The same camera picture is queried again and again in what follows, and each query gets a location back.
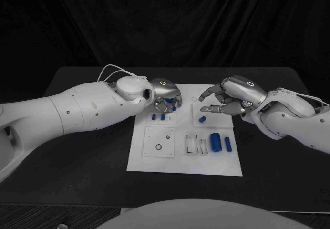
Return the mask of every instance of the robotic hand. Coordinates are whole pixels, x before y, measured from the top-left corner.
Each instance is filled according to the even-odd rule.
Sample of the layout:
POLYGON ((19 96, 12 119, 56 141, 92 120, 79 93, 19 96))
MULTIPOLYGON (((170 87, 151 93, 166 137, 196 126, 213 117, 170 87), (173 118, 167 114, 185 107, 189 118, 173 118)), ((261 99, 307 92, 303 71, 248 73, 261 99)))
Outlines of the robotic hand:
POLYGON ((261 132, 278 140, 293 136, 307 147, 330 154, 330 105, 319 98, 303 95, 284 88, 268 93, 242 76, 232 76, 211 87, 199 101, 215 93, 215 98, 225 105, 200 108, 202 112, 241 115, 261 132), (327 106, 313 108, 297 95, 316 99, 327 106))
POLYGON ((159 111, 172 112, 176 102, 180 107, 180 90, 167 79, 149 82, 131 74, 114 83, 85 83, 53 96, 0 104, 0 182, 51 139, 108 127, 151 104, 159 111))

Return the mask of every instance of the black floor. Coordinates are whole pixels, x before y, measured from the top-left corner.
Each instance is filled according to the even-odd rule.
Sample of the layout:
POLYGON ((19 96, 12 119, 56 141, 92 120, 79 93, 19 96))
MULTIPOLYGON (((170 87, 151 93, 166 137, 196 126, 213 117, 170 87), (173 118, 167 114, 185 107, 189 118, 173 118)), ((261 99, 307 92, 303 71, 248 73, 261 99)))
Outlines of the black floor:
MULTIPOLYGON (((330 229, 330 214, 277 213, 314 229, 330 229)), ((120 208, 0 204, 2 229, 94 229, 115 216, 120 208)))

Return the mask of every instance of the white cable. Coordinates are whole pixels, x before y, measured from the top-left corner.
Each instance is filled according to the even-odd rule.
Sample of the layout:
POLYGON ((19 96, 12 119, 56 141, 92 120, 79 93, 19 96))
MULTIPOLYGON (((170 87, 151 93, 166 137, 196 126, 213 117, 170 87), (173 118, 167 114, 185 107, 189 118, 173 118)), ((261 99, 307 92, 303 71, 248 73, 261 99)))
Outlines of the white cable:
POLYGON ((114 71, 114 72, 111 73, 111 75, 113 75, 114 73, 117 73, 117 72, 126 72, 126 71, 117 70, 117 71, 114 71))
POLYGON ((326 105, 329 106, 329 104, 327 104, 326 102, 323 102, 323 100, 322 100, 320 98, 317 98, 317 97, 314 97, 314 96, 311 96, 311 95, 300 94, 300 93, 297 93, 297 92, 294 92, 294 91, 291 91, 291 90, 288 90, 288 89, 285 89, 285 88, 283 88, 283 87, 280 87, 278 89, 284 90, 285 93, 287 93, 287 91, 288 91, 288 92, 296 93, 296 94, 300 95, 300 96, 304 96, 304 97, 307 97, 307 98, 310 98, 310 99, 317 100, 317 101, 322 103, 322 106, 323 106, 323 104, 326 104, 326 105))
MULTIPOLYGON (((100 73, 97 82, 100 81, 101 75, 102 75, 104 70, 105 70, 105 68, 107 68, 108 66, 113 66, 113 67, 120 68, 118 66, 115 66, 115 65, 113 65, 113 64, 108 64, 108 65, 104 67, 104 69, 102 69, 102 71, 101 71, 101 73, 100 73)), ((128 72, 127 70, 124 70, 123 68, 120 68, 120 69, 121 69, 124 72, 127 72, 131 76, 137 76, 136 74, 133 74, 131 72, 128 72)))

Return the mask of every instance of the white board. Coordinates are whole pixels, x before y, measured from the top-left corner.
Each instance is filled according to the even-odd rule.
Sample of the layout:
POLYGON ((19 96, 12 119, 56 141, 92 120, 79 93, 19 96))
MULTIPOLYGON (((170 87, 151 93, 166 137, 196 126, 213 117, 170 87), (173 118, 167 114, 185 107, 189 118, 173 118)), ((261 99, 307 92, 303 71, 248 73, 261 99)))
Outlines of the white board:
POLYGON ((221 105, 213 95, 208 97, 203 102, 198 100, 202 92, 211 86, 213 85, 177 84, 182 92, 183 105, 173 114, 166 114, 167 118, 170 115, 176 117, 173 118, 175 120, 172 119, 172 122, 169 119, 160 121, 162 112, 159 112, 153 106, 149 106, 136 116, 127 171, 242 176, 232 117, 225 114, 199 113, 199 109, 205 105, 221 105), (156 114, 157 117, 156 121, 151 120, 153 114, 156 114), (199 123, 202 115, 206 117, 206 121, 199 123), (146 129, 149 127, 156 128, 153 129, 154 133, 160 132, 159 136, 162 136, 162 141, 166 139, 164 134, 162 134, 163 129, 159 127, 175 130, 175 137, 170 137, 170 139, 175 140, 173 155, 170 156, 175 157, 169 157, 170 150, 164 150, 162 153, 154 151, 160 139, 159 137, 154 137, 151 140, 146 139, 146 129), (221 152, 212 151, 212 133, 221 134, 221 152), (198 154, 187 154, 186 135, 198 135, 199 141, 202 138, 206 139, 206 155, 202 155, 200 152, 198 154), (232 152, 226 151, 225 137, 231 139, 232 152))

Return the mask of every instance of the blue cylinder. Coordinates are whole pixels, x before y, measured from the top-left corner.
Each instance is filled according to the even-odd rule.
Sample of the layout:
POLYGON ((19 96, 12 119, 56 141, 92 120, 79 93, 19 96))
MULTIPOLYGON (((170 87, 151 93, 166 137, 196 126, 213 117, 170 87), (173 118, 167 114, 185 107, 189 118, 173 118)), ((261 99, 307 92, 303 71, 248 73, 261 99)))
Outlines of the blue cylinder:
POLYGON ((218 133, 211 134, 211 145, 213 152, 222 151, 221 135, 218 133))
POLYGON ((226 146, 228 152, 232 152, 232 146, 231 146, 229 137, 225 137, 225 146, 226 146))
POLYGON ((206 117, 203 116, 203 117, 199 119, 199 121, 200 121, 200 122, 205 122, 205 120, 206 120, 206 117))

